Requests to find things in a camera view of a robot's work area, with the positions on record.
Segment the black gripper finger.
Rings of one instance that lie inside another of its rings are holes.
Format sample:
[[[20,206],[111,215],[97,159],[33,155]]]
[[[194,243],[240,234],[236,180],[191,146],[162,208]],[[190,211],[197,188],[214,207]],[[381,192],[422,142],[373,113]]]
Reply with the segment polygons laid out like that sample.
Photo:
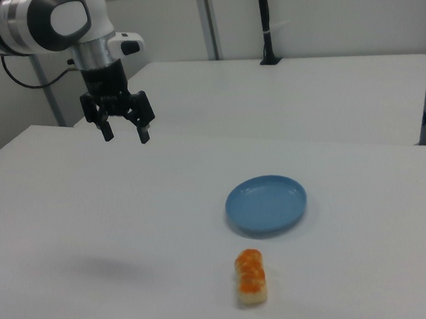
[[[106,142],[109,142],[114,138],[114,133],[112,131],[112,128],[110,126],[110,123],[108,122],[107,117],[102,117],[99,121],[99,124],[97,125],[98,129],[103,134],[103,139],[105,139]]]
[[[138,137],[140,138],[141,144],[146,144],[150,140],[149,136],[149,124],[144,124],[143,126],[136,127],[138,132]]]

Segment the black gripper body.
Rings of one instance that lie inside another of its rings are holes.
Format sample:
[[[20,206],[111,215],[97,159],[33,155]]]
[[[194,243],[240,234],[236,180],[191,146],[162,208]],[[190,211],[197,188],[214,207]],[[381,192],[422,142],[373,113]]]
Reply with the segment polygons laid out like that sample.
[[[83,114],[102,132],[112,131],[108,118],[123,117],[139,129],[146,129],[155,119],[144,91],[130,93],[120,60],[104,68],[82,72],[88,91],[80,97]]]

